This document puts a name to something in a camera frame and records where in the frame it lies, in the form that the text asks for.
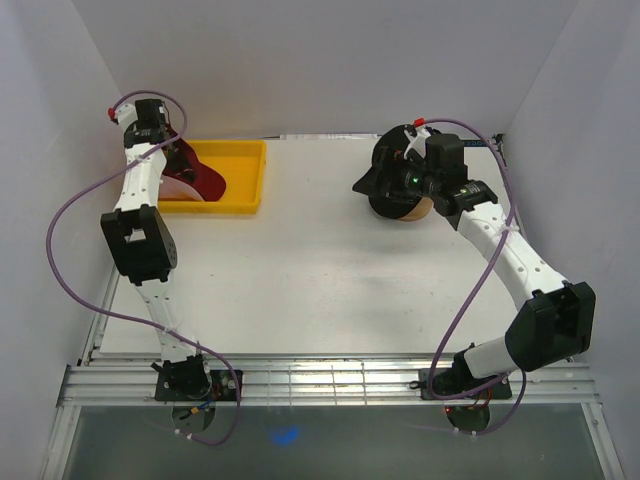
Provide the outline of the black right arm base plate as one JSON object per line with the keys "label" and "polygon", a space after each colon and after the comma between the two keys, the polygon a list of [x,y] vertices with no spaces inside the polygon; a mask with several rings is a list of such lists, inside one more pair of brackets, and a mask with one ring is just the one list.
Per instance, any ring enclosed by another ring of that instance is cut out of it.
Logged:
{"label": "black right arm base plate", "polygon": [[[420,397],[422,400],[432,399],[427,388],[429,372],[430,370],[428,368],[420,369],[418,371],[418,379],[413,380],[409,384],[409,388],[411,390],[420,391]],[[449,368],[437,368],[432,382],[432,389],[437,395],[453,396],[459,395],[465,391],[476,389],[498,378],[500,378],[500,375],[494,375],[482,379],[471,378],[470,380],[459,380],[454,378],[454,374],[451,373]],[[512,390],[508,379],[501,379],[499,382],[492,384],[489,391],[493,399],[507,400],[512,398]]]}

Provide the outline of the aluminium frame rail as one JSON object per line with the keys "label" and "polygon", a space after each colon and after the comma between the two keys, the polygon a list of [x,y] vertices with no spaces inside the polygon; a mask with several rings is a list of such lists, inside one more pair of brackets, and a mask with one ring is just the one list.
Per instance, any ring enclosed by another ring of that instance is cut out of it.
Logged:
{"label": "aluminium frame rail", "polygon": [[[419,406],[420,394],[409,385],[427,363],[423,359],[364,358],[249,359],[238,364],[244,372],[242,405],[270,408]],[[509,381],[513,390],[526,389],[526,404],[580,406],[605,478],[623,478],[587,364],[563,361],[527,375],[515,372]],[[41,478],[62,477],[83,407],[155,407],[156,383],[156,373],[142,362],[94,360],[67,368]]]}

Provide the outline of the yellow plastic tray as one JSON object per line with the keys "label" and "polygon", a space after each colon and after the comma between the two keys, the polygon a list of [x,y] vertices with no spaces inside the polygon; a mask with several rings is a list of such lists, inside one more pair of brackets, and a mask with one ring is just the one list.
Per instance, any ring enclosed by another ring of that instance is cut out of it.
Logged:
{"label": "yellow plastic tray", "polygon": [[261,203],[266,143],[262,140],[191,140],[187,143],[202,163],[224,177],[226,191],[216,202],[159,200],[159,210],[164,214],[255,214]]}

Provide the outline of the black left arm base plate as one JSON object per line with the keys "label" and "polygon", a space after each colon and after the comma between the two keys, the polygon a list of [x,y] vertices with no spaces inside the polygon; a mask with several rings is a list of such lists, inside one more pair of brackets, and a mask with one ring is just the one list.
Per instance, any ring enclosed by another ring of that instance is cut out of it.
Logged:
{"label": "black left arm base plate", "polygon": [[236,401],[242,389],[242,370],[210,370],[206,380],[173,381],[158,374],[153,399],[159,402]]}

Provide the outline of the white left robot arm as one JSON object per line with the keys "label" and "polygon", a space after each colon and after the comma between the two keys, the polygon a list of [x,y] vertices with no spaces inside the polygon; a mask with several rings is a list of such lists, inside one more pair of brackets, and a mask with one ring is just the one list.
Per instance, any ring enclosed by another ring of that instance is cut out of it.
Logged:
{"label": "white left robot arm", "polygon": [[110,112],[123,130],[127,171],[118,202],[100,226],[121,276],[143,300],[155,324],[161,362],[152,368],[161,385],[182,399],[209,396],[212,376],[193,338],[179,331],[171,274],[177,248],[158,209],[161,176],[173,136],[165,103],[156,98],[122,104]]}

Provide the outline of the pink cap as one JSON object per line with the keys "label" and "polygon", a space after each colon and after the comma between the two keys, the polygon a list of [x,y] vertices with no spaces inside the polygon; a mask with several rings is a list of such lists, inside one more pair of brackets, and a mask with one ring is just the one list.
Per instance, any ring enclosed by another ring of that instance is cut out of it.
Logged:
{"label": "pink cap", "polygon": [[203,201],[202,195],[188,183],[162,176],[159,187],[160,201]]}

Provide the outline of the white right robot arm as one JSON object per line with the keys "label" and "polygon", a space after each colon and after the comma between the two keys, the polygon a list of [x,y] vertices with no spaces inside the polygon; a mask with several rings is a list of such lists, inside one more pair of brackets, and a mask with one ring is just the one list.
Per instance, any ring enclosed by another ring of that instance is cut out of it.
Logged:
{"label": "white right robot arm", "polygon": [[491,187],[470,178],[457,135],[394,127],[377,141],[370,168],[352,189],[387,219],[405,218],[430,201],[486,259],[517,310],[503,336],[456,353],[446,370],[431,369],[430,397],[474,397],[513,371],[533,372],[589,349],[594,290],[554,270],[513,227]]}

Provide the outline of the black NY cap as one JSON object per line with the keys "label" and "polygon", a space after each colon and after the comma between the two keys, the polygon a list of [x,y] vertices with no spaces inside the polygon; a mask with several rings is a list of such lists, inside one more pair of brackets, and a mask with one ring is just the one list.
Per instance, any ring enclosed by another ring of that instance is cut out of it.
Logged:
{"label": "black NY cap", "polygon": [[414,206],[424,197],[412,196],[406,193],[405,173],[409,161],[404,158],[404,150],[408,140],[404,135],[404,126],[401,124],[393,127],[381,136],[374,146],[373,154],[379,149],[389,149],[395,151],[394,179],[390,195],[386,198],[370,198],[369,205],[375,214],[382,218],[402,221],[401,218],[407,215]]}

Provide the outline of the red cap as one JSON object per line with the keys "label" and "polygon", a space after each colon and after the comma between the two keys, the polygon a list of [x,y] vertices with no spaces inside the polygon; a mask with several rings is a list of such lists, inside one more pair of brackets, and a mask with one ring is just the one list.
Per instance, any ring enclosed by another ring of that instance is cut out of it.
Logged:
{"label": "red cap", "polygon": [[164,150],[166,166],[162,176],[179,179],[195,188],[205,202],[219,201],[226,191],[224,177],[199,160],[195,150],[183,139]]}

